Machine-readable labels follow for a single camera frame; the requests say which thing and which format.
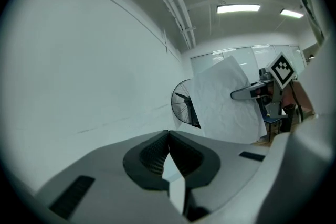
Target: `ceiling light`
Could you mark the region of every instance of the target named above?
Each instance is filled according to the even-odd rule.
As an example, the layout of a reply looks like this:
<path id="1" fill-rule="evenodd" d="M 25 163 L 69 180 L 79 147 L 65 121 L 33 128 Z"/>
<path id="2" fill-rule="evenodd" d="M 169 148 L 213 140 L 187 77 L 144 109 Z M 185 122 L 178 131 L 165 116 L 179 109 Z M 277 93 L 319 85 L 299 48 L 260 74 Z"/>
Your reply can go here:
<path id="1" fill-rule="evenodd" d="M 224 52 L 228 52 L 228 51 L 234 51 L 236 49 L 226 49 L 226 50 L 217 50 L 217 51 L 213 51 L 212 52 L 212 55 L 215 55 L 215 54 L 222 54 Z"/>
<path id="2" fill-rule="evenodd" d="M 269 44 L 265 44 L 265 45 L 254 45 L 252 46 L 253 49 L 257 49 L 257 48 L 268 48 Z"/>
<path id="3" fill-rule="evenodd" d="M 257 12 L 260 9 L 260 5 L 223 5 L 217 6 L 217 13 L 228 13 L 228 12 Z"/>
<path id="4" fill-rule="evenodd" d="M 301 14 L 301 13 L 292 12 L 292 11 L 287 10 L 287 9 L 283 9 L 280 12 L 280 14 L 281 15 L 287 15 L 287 16 L 295 17 L 295 18 L 301 18 L 303 16 L 303 14 Z"/>

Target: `electric fan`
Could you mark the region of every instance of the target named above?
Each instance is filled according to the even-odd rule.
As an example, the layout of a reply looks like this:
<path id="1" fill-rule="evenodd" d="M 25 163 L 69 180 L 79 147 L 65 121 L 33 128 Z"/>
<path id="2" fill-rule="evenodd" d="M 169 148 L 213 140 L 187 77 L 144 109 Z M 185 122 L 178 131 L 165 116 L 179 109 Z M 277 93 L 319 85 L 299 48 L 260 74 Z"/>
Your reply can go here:
<path id="1" fill-rule="evenodd" d="M 180 121 L 201 128 L 193 102 L 185 85 L 187 81 L 184 80 L 175 87 L 171 98 L 172 110 Z"/>

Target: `paper sheet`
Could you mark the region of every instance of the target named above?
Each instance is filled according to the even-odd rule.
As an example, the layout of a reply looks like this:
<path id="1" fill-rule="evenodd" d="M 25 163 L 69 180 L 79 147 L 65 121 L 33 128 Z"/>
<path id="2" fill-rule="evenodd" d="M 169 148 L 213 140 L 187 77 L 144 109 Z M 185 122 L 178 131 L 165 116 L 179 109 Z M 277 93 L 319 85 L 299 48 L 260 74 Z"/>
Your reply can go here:
<path id="1" fill-rule="evenodd" d="M 231 92 L 250 86 L 230 56 L 188 81 L 187 87 L 206 137 L 250 144 L 267 134 L 255 100 L 233 100 Z"/>

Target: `black cable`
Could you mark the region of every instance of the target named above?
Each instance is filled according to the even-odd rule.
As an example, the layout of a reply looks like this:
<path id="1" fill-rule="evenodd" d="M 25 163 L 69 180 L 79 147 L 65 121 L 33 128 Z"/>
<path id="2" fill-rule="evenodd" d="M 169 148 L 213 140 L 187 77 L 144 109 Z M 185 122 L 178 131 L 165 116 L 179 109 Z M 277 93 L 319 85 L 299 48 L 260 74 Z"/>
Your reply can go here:
<path id="1" fill-rule="evenodd" d="M 296 98 L 296 94 L 295 94 L 295 91 L 294 91 L 294 87 L 293 87 L 294 85 L 293 85 L 292 80 L 289 82 L 289 85 L 292 88 L 292 93 L 293 93 L 293 98 L 295 100 L 295 103 L 298 105 L 298 108 L 299 108 L 299 112 L 300 112 L 300 116 L 301 116 L 301 122 L 303 122 L 303 110 L 302 110 L 301 105 L 299 104 L 298 99 Z"/>

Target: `black slot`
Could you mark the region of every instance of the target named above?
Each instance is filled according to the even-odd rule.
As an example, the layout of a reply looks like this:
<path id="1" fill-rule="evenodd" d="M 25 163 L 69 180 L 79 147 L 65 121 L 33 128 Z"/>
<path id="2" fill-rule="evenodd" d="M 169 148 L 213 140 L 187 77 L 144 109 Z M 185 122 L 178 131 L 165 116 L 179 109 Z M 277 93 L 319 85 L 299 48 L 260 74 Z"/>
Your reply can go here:
<path id="1" fill-rule="evenodd" d="M 49 209 L 60 217 L 68 219 L 93 182 L 94 178 L 92 177 L 79 176 L 49 207 Z"/>
<path id="2" fill-rule="evenodd" d="M 255 161 L 258 161 L 258 162 L 262 162 L 265 158 L 264 155 L 255 154 L 255 153 L 251 153 L 247 151 L 243 151 L 242 153 L 240 153 L 240 156 L 247 158 L 247 159 L 254 159 Z"/>

